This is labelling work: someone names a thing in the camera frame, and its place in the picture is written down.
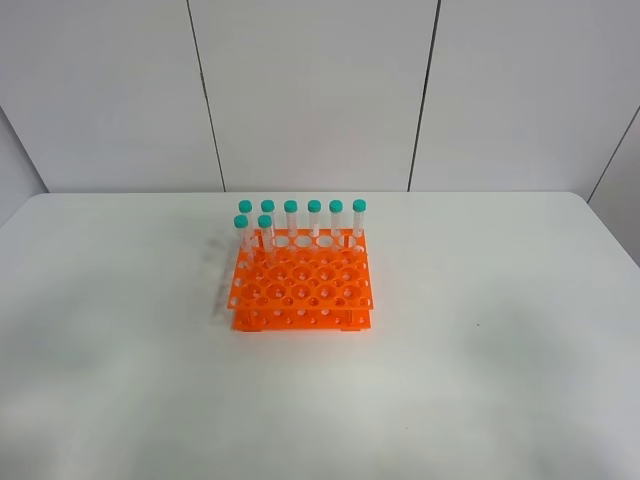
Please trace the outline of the teal-capped test tube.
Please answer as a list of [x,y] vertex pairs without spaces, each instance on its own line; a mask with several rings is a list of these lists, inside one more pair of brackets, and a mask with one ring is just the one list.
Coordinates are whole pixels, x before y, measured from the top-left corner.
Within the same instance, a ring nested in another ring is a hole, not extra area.
[[258,218],[258,225],[261,230],[261,239],[266,262],[268,265],[273,265],[276,261],[276,251],[272,217],[268,214],[260,215]]

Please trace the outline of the orange test tube rack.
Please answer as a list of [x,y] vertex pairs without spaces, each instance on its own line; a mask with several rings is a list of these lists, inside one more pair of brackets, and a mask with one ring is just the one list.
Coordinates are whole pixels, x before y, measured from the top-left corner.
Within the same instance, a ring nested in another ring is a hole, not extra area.
[[323,228],[277,229],[270,250],[256,229],[238,251],[227,308],[237,331],[342,330],[371,327],[374,309],[366,236]]

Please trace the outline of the second row left tube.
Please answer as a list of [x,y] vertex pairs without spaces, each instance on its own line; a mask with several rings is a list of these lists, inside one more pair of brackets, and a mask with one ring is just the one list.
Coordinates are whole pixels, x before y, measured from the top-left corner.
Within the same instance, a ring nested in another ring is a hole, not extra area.
[[240,241],[240,252],[244,255],[244,258],[248,265],[255,262],[255,247],[254,247],[254,234],[251,234],[248,230],[247,218],[238,214],[234,217],[234,227],[238,233]]

